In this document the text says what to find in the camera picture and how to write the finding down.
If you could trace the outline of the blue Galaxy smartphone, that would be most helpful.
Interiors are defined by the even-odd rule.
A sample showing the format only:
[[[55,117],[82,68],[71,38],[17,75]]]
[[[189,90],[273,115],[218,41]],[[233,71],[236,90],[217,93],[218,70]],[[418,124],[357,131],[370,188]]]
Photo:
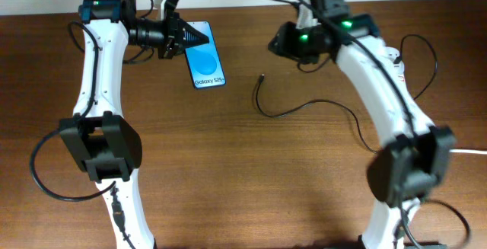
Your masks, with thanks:
[[[186,62],[189,66],[193,87],[195,89],[214,88],[226,85],[226,78],[210,23],[193,21],[190,24],[205,34],[209,43],[186,49]]]

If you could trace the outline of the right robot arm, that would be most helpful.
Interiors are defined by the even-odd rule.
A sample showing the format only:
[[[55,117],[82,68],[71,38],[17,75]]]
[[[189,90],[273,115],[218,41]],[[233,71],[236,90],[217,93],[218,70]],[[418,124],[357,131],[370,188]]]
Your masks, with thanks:
[[[420,202],[444,180],[455,136],[415,103],[370,15],[351,15],[344,0],[299,3],[298,21],[283,24],[268,48],[304,64],[327,54],[354,85],[381,145],[367,169],[375,203],[361,246],[402,248]]]

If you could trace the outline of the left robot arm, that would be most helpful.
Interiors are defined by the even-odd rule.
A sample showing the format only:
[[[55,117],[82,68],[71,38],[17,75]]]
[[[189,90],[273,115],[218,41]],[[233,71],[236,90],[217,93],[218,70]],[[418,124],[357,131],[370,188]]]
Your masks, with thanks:
[[[155,248],[138,187],[142,141],[123,117],[123,57],[129,45],[172,59],[209,42],[176,11],[179,0],[155,0],[158,18],[136,15],[136,0],[83,0],[81,90],[70,118],[59,122],[62,141],[107,206],[117,248]]]

